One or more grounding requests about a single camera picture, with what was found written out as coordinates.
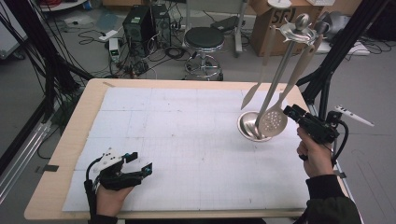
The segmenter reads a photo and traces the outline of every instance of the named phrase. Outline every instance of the person's hand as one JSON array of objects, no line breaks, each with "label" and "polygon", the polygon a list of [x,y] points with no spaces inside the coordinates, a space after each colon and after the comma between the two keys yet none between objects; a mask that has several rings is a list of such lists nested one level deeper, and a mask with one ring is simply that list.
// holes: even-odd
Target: person's hand
[{"label": "person's hand", "polygon": [[126,196],[133,188],[111,190],[100,185],[96,191],[96,214],[115,217],[120,212]]},{"label": "person's hand", "polygon": [[301,138],[297,147],[299,155],[308,156],[304,161],[304,168],[309,177],[318,175],[333,175],[331,144],[325,146],[316,143],[303,128],[297,129],[297,134]]}]

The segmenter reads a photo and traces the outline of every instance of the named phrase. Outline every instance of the round stool seat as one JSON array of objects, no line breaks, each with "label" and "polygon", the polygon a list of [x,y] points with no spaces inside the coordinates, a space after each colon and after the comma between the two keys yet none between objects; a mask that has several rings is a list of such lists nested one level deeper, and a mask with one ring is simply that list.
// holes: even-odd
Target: round stool seat
[{"label": "round stool seat", "polygon": [[202,51],[212,51],[222,47],[224,36],[218,29],[195,27],[185,34],[184,40],[189,47]]}]

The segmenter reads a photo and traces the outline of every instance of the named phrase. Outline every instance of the slotted spoon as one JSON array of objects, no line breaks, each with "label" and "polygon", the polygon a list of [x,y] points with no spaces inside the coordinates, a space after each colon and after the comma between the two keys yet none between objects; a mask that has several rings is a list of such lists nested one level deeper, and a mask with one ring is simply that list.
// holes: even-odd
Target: slotted spoon
[{"label": "slotted spoon", "polygon": [[291,89],[294,87],[305,68],[308,66],[309,62],[311,61],[312,57],[316,52],[316,49],[320,45],[321,39],[322,35],[319,36],[314,45],[310,45],[304,50],[302,56],[300,57],[290,76],[290,80],[285,90],[281,93],[277,102],[271,108],[269,108],[260,118],[259,131],[263,135],[267,137],[274,137],[282,133],[283,130],[285,130],[286,125],[288,124],[288,116],[283,114],[283,110],[281,108],[282,102],[291,91]]},{"label": "slotted spoon", "polygon": [[264,67],[268,64],[268,60],[270,58],[271,51],[272,51],[272,48],[274,46],[274,42],[275,42],[274,39],[275,39],[275,34],[276,34],[276,26],[273,25],[273,26],[271,26],[270,29],[271,29],[270,38],[269,38],[268,44],[267,44],[267,46],[265,48],[264,58],[262,60],[262,73],[260,74],[260,80],[259,80],[259,82],[256,85],[252,86],[250,88],[250,90],[247,92],[247,94],[245,95],[245,98],[242,101],[241,109],[245,108],[245,106],[251,101],[251,98],[253,98],[254,93],[256,93],[257,89],[264,82],[264,77],[265,77],[265,74],[264,74],[265,69],[264,69]]}]

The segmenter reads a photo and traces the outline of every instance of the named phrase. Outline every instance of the stool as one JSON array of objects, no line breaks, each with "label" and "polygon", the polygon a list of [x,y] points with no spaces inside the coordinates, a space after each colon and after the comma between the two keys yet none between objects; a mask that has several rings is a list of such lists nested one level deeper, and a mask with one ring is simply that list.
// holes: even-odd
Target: stool
[{"label": "stool", "polygon": [[218,75],[218,80],[223,80],[219,62],[207,55],[222,48],[224,36],[221,31],[210,27],[194,27],[184,35],[184,43],[188,48],[195,50],[195,53],[184,64],[190,75],[207,80]]}]

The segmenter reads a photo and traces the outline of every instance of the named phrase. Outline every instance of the black sleeve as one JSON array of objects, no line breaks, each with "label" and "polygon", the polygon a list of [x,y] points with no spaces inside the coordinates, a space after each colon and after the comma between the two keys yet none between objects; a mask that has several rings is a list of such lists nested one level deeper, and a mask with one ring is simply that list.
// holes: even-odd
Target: black sleeve
[{"label": "black sleeve", "polygon": [[116,224],[118,219],[116,217],[106,217],[95,215],[92,217],[90,224]]},{"label": "black sleeve", "polygon": [[310,200],[306,203],[308,223],[361,224],[356,204],[345,196],[336,175],[321,175],[306,180]]}]

